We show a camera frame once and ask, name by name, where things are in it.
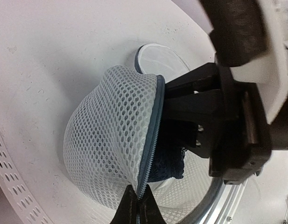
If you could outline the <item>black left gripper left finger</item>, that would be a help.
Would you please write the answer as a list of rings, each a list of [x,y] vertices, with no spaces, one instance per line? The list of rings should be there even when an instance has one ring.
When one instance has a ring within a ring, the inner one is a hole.
[[[120,201],[118,209],[111,224],[136,224],[137,223],[137,195],[128,185]]]

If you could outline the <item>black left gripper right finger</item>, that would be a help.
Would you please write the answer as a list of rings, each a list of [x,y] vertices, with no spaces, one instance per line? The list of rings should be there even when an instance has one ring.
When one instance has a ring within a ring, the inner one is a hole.
[[[146,186],[138,205],[140,224],[166,224],[149,185]]]

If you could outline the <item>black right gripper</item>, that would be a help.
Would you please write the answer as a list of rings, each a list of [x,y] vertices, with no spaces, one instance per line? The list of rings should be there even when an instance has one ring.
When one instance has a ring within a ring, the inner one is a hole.
[[[273,150],[288,150],[288,97],[269,124],[257,85],[235,82],[235,90],[239,117],[226,123],[216,149],[225,112],[215,63],[166,83],[162,110],[162,134],[201,158],[211,155],[209,175],[230,185],[260,170]]]

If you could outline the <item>white mesh laundry bag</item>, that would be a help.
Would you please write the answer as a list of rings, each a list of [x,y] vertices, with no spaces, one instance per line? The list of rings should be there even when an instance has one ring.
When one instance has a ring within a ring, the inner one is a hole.
[[[190,224],[210,208],[222,182],[208,176],[208,160],[186,149],[182,179],[148,182],[164,101],[165,83],[189,72],[171,48],[141,46],[134,67],[105,71],[67,124],[63,159],[72,182],[90,200],[95,223],[114,218],[125,189],[139,201],[150,186],[164,221]]]

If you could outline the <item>white perforated plastic basket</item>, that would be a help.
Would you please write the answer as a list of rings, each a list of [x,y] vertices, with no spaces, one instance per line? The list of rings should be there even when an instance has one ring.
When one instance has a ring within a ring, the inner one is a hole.
[[[0,186],[25,224],[59,224],[56,184],[59,174],[44,167],[35,143],[0,122]]]

